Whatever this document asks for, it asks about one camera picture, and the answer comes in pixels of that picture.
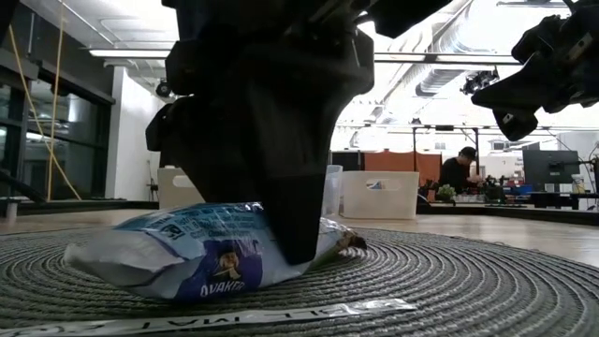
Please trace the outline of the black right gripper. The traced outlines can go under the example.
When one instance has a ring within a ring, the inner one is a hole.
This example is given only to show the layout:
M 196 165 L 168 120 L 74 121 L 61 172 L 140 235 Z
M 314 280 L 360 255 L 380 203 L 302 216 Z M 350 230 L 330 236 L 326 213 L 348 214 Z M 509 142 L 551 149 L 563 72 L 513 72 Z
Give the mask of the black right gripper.
M 537 128 L 539 110 L 555 114 L 570 105 L 598 103 L 599 26 L 563 21 L 553 51 L 536 51 L 519 72 L 476 92 L 471 100 L 493 110 L 510 140 Z

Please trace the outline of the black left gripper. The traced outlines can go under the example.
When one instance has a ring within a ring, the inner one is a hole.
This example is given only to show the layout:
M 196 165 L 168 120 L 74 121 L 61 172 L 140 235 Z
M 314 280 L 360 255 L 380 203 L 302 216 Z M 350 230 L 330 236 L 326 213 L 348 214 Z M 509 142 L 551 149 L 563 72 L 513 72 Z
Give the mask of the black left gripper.
M 357 28 L 186 32 L 165 62 L 176 96 L 145 131 L 210 203 L 260 201 L 290 265 L 315 257 L 330 140 L 373 87 L 373 40 Z

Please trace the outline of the blue Quaker granola bar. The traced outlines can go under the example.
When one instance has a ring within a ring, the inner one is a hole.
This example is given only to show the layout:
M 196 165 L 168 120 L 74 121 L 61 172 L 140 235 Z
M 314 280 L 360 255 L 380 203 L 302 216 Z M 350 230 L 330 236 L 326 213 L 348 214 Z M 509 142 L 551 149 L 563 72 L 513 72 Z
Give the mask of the blue Quaker granola bar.
M 126 220 L 71 243 L 64 259 L 142 297 L 204 301 L 300 277 L 348 247 L 365 246 L 355 231 L 323 218 L 314 259 L 292 266 L 259 203 L 199 203 Z

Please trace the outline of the black ceiling spotlight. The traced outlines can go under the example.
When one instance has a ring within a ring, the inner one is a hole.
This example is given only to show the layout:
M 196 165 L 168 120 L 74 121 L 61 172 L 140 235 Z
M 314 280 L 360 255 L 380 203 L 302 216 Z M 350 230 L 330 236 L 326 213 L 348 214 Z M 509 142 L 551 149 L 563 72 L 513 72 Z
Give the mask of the black ceiling spotlight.
M 500 80 L 498 69 L 479 70 L 469 73 L 465 77 L 465 83 L 460 91 L 465 95 L 473 95 L 476 92 L 485 89 Z

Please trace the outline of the clear plastic bin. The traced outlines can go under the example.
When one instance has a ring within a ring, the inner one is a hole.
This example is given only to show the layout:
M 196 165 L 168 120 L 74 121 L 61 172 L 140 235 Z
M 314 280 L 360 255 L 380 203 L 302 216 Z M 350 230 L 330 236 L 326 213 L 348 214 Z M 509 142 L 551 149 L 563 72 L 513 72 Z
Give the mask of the clear plastic bin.
M 343 167 L 328 165 L 324 184 L 322 215 L 337 214 L 340 209 Z

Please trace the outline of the black computer monitor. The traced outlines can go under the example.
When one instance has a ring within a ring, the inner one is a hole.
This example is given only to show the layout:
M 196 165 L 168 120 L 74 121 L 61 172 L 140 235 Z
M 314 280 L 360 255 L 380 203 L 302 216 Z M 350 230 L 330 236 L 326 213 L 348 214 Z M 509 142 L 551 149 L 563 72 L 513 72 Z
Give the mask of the black computer monitor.
M 522 152 L 524 179 L 534 191 L 542 191 L 546 184 L 571 184 L 572 176 L 579 174 L 577 151 Z

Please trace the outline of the white plastic bin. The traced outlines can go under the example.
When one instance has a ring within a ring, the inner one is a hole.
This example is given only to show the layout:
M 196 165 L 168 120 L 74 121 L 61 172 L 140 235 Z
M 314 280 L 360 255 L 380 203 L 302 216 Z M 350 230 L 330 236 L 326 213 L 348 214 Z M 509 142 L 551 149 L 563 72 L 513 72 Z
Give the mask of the white plastic bin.
M 386 180 L 386 189 L 369 189 L 367 182 L 372 180 Z M 342 181 L 343 217 L 385 220 L 416 217 L 418 172 L 347 171 Z
M 157 179 L 160 209 L 184 207 L 205 202 L 205 199 L 181 168 L 160 168 L 157 171 Z

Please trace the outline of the person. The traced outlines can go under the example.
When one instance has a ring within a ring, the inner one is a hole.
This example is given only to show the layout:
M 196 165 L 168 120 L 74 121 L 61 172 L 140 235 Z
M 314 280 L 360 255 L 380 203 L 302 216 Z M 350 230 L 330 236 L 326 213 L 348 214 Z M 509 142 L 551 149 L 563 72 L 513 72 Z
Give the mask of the person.
M 462 148 L 457 156 L 447 159 L 441 166 L 439 185 L 449 185 L 457 194 L 481 185 L 483 179 L 480 176 L 470 175 L 470 167 L 475 159 L 475 148 L 469 146 Z

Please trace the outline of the black office desk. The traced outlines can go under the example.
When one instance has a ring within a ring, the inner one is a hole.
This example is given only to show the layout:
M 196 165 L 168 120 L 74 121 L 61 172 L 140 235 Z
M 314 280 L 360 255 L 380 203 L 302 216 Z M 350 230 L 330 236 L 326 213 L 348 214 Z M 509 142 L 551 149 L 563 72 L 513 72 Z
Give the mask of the black office desk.
M 560 193 L 560 192 L 531 192 L 530 201 L 535 208 L 546 209 L 553 207 L 561 209 L 570 207 L 574 211 L 579 210 L 579 201 L 581 199 L 599 200 L 599 194 L 596 193 Z

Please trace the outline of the silver wrapper strip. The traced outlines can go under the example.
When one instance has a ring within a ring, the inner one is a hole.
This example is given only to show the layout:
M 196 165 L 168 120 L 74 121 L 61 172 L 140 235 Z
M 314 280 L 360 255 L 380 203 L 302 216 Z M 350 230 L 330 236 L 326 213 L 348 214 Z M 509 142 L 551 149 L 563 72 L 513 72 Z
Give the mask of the silver wrapper strip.
M 0 330 L 0 337 L 96 337 L 174 330 L 217 328 L 232 325 L 312 321 L 352 315 L 413 311 L 416 305 L 400 299 L 356 301 L 288 310 L 248 310 L 218 315 L 142 319 L 59 322 Z

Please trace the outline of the orange partition panel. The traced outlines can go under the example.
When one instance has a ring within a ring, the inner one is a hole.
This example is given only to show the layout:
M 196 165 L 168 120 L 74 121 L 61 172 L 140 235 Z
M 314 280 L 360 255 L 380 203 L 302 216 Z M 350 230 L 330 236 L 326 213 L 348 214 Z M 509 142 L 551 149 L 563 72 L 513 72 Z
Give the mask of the orange partition panel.
M 443 159 L 440 154 L 383 151 L 366 153 L 364 162 L 367 171 L 416 171 L 422 186 L 427 181 L 439 181 Z

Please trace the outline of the round grey woven mat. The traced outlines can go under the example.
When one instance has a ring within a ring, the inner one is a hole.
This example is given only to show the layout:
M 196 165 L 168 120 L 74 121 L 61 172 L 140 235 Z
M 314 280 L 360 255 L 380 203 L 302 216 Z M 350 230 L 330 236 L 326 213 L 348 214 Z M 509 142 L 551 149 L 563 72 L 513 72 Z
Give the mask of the round grey woven mat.
M 126 293 L 69 267 L 89 229 L 0 235 L 0 330 L 59 322 L 218 315 L 400 299 L 413 311 L 131 337 L 599 337 L 599 269 L 502 244 L 365 229 L 299 278 L 176 305 Z

